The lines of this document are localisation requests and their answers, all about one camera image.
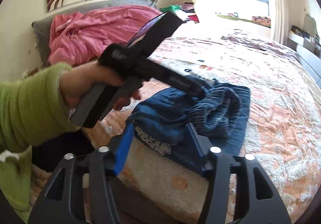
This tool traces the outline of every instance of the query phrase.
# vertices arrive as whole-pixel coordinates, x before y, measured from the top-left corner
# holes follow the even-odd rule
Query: green sleeve
[[[23,82],[0,84],[0,152],[20,153],[78,129],[62,107],[59,80],[65,70],[71,66],[60,63]]]

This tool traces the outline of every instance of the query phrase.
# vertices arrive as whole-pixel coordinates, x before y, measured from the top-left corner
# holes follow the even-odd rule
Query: gray headboard
[[[156,3],[157,3],[157,0],[104,0],[100,2],[89,3],[89,4],[69,8],[67,10],[59,12],[59,14],[73,13],[73,12],[87,13],[94,9],[107,8],[107,7],[118,6],[118,5],[147,5],[147,6],[156,8]],[[43,67],[47,67],[49,65],[48,63],[48,58],[50,55],[49,34],[50,34],[51,22],[54,16],[55,14],[32,23],[32,27],[34,29],[36,39],[37,39],[37,49],[38,49]]]

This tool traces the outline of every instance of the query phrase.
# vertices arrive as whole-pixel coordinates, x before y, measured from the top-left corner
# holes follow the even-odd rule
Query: silver screw
[[[222,150],[221,150],[220,147],[215,147],[215,146],[213,146],[213,147],[210,148],[210,151],[211,151],[212,153],[220,153]]]
[[[71,160],[73,157],[74,157],[74,155],[73,155],[72,153],[67,153],[67,154],[65,154],[65,156],[64,156],[64,158],[65,158],[66,160]]]
[[[247,153],[244,157],[249,161],[253,161],[255,159],[255,156],[252,153]]]
[[[99,147],[98,151],[101,152],[101,153],[108,152],[109,151],[109,147],[108,146]]]

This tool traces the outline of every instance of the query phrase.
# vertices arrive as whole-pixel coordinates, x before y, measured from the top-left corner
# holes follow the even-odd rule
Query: hand
[[[70,72],[63,73],[59,86],[66,106],[76,108],[80,103],[81,97],[89,91],[94,83],[121,86],[124,82],[124,79],[113,69],[100,66],[95,61],[80,65]],[[136,100],[141,99],[139,90],[134,91],[131,96]],[[128,106],[131,96],[118,98],[113,108],[121,110],[124,106]]]

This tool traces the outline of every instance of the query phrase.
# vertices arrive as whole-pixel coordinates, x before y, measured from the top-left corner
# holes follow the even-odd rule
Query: floral bedspread
[[[182,75],[216,78],[251,89],[250,118],[240,155],[256,155],[292,222],[297,220],[321,183],[321,91],[295,53],[235,31],[215,40],[171,37],[150,58]],[[142,88],[142,97],[166,87],[151,80]],[[93,129],[85,130],[95,147],[108,144],[122,132],[136,104],[110,112]],[[136,138],[119,178],[177,220],[197,223],[208,182]],[[235,180],[231,179],[227,222],[232,221],[235,192]]]

